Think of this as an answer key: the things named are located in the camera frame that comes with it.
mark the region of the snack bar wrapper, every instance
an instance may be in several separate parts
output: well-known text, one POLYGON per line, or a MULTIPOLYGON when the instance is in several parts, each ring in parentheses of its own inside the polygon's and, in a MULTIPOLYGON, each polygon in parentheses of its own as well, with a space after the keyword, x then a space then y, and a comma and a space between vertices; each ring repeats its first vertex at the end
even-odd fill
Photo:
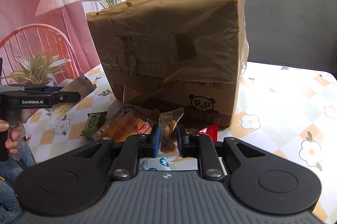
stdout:
POLYGON ((93 139, 111 137, 115 142, 120 142, 131 135, 150 134, 151 130, 151 125, 142 112, 132 106, 124 106, 103 124, 93 139))
MULTIPOLYGON (((91 81, 84 75, 71 81, 68 85, 63 87, 60 91, 73 91, 79 92, 81 95, 81 100, 87 97, 96 89, 96 85, 92 84, 91 81)), ((58 120, 60 117, 64 116, 70 109, 72 109, 77 102, 68 103, 58 103, 52 106, 52 108, 46 109, 50 113, 51 121, 58 120)))
POLYGON ((161 129, 160 152, 158 156, 177 156, 179 155, 177 146, 177 134, 174 130, 177 122, 184 114, 183 108, 163 113, 159 116, 161 129))

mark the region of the red chair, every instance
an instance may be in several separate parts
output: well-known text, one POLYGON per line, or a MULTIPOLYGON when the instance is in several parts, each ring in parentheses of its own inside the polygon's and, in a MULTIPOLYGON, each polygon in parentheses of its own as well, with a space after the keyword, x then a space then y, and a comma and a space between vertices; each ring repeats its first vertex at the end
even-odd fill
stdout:
POLYGON ((0 42, 0 56, 3 58, 1 83, 10 84, 10 78, 7 79, 6 76, 21 70, 20 64, 14 59, 15 56, 29 60, 46 51, 49 51, 51 56, 71 60, 63 64, 63 72, 55 76, 57 84, 65 79, 80 76, 77 57, 67 37, 51 25, 34 23, 14 30, 0 42))

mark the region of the human hand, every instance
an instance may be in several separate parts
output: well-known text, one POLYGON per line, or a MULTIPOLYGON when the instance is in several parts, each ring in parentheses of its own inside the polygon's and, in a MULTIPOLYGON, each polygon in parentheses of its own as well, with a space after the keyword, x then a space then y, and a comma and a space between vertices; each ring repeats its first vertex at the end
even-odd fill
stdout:
MULTIPOLYGON (((0 132, 5 132, 8 130, 8 122, 5 120, 0 120, 0 132)), ((25 127, 22 122, 18 122, 18 125, 11 130, 9 133, 10 139, 5 141, 5 148, 11 155, 17 154, 17 149, 19 148, 19 139, 22 139, 26 135, 25 127)))

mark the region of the table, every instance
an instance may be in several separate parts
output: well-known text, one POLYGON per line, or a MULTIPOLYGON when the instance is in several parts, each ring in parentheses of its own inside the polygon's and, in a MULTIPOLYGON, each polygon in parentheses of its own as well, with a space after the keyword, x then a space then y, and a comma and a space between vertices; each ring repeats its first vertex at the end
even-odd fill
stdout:
MULTIPOLYGON (((111 108, 115 97, 99 65, 86 73, 97 89, 53 123, 38 110, 25 125, 37 162, 88 143, 80 136, 87 113, 111 108)), ((337 220, 336 144, 337 81, 329 73, 248 63, 230 128, 218 141, 234 136, 311 169, 322 194, 314 214, 325 223, 337 220)), ((176 159, 173 170, 196 167, 192 159, 176 159)))

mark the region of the snack packet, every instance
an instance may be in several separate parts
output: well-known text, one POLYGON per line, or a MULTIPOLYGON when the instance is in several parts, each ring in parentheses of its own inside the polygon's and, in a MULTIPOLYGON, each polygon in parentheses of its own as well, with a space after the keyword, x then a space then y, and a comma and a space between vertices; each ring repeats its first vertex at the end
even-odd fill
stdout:
MULTIPOLYGON (((63 87, 60 91, 74 91, 79 92, 81 95, 81 100, 88 96, 96 89, 96 85, 92 84, 91 81, 84 75, 71 81, 68 85, 63 87)), ((46 110, 50 113, 51 121, 58 120, 60 117, 64 116, 70 109, 72 109, 78 102, 68 102, 68 103, 58 103, 53 105, 52 108, 47 108, 46 110)))
POLYGON ((104 124, 106 116, 106 111, 101 113, 89 113, 87 123, 84 126, 81 136, 92 138, 93 134, 95 134, 104 124))
POLYGON ((161 112, 154 108, 151 113, 149 113, 148 117, 150 120, 152 120, 154 123, 158 124, 159 123, 159 117, 161 115, 161 112))
POLYGON ((201 130, 189 128, 187 129, 188 134, 203 134, 211 138, 212 141, 218 141, 218 125, 213 124, 201 130))
POLYGON ((128 136, 151 133, 151 126, 146 116, 132 106, 124 106, 117 111, 93 135, 94 139, 111 137, 115 142, 125 141, 128 136))
POLYGON ((159 116, 159 124, 161 128, 161 141, 160 141, 160 156, 178 155, 177 135, 174 129, 177 122, 184 114, 183 108, 163 113, 159 116))

